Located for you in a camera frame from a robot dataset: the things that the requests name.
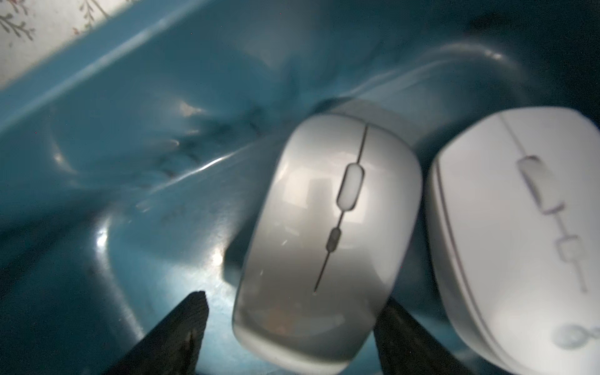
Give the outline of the white mouse large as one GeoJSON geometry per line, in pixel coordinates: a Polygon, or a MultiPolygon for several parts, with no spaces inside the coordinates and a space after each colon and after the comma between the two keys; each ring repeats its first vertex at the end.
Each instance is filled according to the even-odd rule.
{"type": "Polygon", "coordinates": [[[425,198],[459,337],[515,374],[599,372],[599,129],[564,107],[497,112],[434,158],[425,198]]]}

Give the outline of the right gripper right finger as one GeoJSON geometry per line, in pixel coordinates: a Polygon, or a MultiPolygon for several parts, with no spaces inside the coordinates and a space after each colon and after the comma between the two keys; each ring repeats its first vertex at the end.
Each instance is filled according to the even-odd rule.
{"type": "Polygon", "coordinates": [[[382,309],[373,335],[384,375],[471,373],[393,298],[382,309]]]}

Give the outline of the silver mouse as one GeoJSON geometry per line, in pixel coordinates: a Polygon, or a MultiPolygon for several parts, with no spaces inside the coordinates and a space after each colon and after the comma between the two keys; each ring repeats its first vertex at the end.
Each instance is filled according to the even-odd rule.
{"type": "Polygon", "coordinates": [[[341,373],[386,305],[416,225],[420,163],[374,105],[303,120],[278,157],[237,287],[232,328],[267,362],[341,373]]]}

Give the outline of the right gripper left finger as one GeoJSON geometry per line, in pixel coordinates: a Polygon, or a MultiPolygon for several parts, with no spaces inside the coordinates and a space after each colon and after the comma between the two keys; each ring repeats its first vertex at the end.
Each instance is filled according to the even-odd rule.
{"type": "Polygon", "coordinates": [[[209,317],[206,293],[192,292],[105,374],[194,374],[209,317]]]}

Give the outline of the teal plastic storage box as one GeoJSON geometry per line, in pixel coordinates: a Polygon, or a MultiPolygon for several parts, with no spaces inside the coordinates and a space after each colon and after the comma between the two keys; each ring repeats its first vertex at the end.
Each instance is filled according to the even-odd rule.
{"type": "Polygon", "coordinates": [[[245,252],[290,133],[356,114],[428,171],[472,123],[599,119],[597,1],[140,1],[1,93],[1,372],[101,374],[206,293],[193,374],[239,345],[245,252]]]}

